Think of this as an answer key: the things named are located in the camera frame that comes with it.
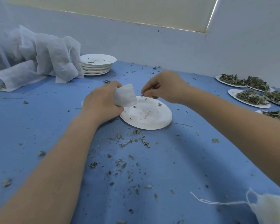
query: forearm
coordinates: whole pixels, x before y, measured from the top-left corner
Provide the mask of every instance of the forearm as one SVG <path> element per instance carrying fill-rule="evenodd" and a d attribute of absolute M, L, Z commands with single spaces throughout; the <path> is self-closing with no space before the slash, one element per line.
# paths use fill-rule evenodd
<path fill-rule="evenodd" d="M 280 186 L 280 121 L 188 86 L 183 104 L 200 114 Z"/>
<path fill-rule="evenodd" d="M 87 153 L 97 129 L 79 116 L 0 210 L 0 224 L 70 223 Z"/>

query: blue table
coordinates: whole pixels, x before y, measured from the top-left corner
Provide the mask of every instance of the blue table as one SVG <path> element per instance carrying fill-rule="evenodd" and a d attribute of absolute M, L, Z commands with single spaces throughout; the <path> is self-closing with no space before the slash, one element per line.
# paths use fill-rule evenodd
<path fill-rule="evenodd" d="M 136 95 L 140 95 L 142 86 L 161 70 L 118 61 L 105 75 L 87 76 L 66 84 L 56 84 L 54 77 L 47 77 L 12 93 L 0 92 L 0 207 L 42 159 L 38 152 L 49 151 L 73 117 L 80 113 L 81 101 L 95 87 L 101 86 L 104 80 L 118 80 L 123 85 L 132 83 Z M 180 75 L 191 85 L 257 110 L 232 98 L 227 91 L 234 87 L 215 78 L 188 73 Z M 247 205 L 208 205 L 189 192 L 199 198 L 224 203 L 245 200 L 249 187 L 259 194 L 278 195 L 280 188 L 198 114 L 182 105 L 163 102 L 171 109 L 173 120 L 163 129 L 142 131 L 150 149 L 141 142 L 124 148 L 119 146 L 130 138 L 139 137 L 130 136 L 134 128 L 120 118 L 98 129 L 90 146 L 72 223 L 109 224 L 116 220 L 133 224 L 172 224 L 179 220 L 207 224 L 257 223 Z M 268 110 L 278 109 L 279 106 L 272 104 Z M 109 140 L 117 133 L 125 140 L 120 143 Z M 212 143 L 213 138 L 220 142 Z M 128 157 L 129 154 L 133 154 L 135 160 Z M 120 158 L 127 162 L 122 173 L 117 171 L 119 168 L 115 164 Z M 87 164 L 93 161 L 98 166 L 90 169 Z M 2 188 L 1 182 L 7 177 L 12 178 L 12 184 Z M 153 188 L 145 189 L 148 184 Z"/>

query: person's right hand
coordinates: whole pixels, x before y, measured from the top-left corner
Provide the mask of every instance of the person's right hand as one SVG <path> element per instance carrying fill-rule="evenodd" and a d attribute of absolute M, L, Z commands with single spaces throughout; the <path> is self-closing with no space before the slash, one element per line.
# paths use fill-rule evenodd
<path fill-rule="evenodd" d="M 170 103 L 181 103 L 188 85 L 175 71 L 162 71 L 142 88 L 145 97 L 161 97 Z"/>

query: stack of paper plates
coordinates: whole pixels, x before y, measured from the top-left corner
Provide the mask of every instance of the stack of paper plates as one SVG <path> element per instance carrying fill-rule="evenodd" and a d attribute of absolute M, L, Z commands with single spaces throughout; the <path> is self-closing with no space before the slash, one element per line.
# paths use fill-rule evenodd
<path fill-rule="evenodd" d="M 80 58 L 84 75 L 103 75 L 110 71 L 112 64 L 117 61 L 114 56 L 104 54 L 86 54 Z"/>

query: white wall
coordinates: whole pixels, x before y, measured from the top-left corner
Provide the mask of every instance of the white wall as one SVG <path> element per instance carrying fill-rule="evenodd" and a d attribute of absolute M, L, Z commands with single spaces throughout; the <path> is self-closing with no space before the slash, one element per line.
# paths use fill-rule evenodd
<path fill-rule="evenodd" d="M 10 10 L 35 32 L 74 37 L 82 53 L 209 76 L 259 76 L 280 88 L 280 0 L 220 0 L 207 34 L 25 6 Z"/>
<path fill-rule="evenodd" d="M 216 0 L 7 0 L 109 19 L 205 32 Z"/>

